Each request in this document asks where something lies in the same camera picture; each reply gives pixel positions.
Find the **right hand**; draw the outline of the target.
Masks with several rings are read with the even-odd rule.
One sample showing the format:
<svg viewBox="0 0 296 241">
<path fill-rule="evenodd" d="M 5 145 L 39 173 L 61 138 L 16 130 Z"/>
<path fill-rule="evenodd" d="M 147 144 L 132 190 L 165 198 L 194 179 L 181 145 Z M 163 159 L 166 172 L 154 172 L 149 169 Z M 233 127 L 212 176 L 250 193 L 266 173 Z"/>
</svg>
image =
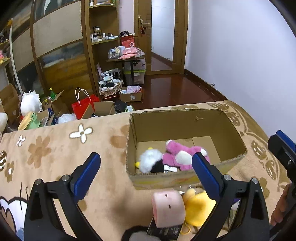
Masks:
<svg viewBox="0 0 296 241">
<path fill-rule="evenodd" d="M 279 201 L 277 202 L 276 207 L 271 215 L 270 224 L 272 226 L 275 226 L 276 224 L 281 223 L 285 216 L 285 212 L 287 209 L 287 194 L 290 186 L 291 186 L 291 183 L 285 186 L 283 193 Z"/>
</svg>

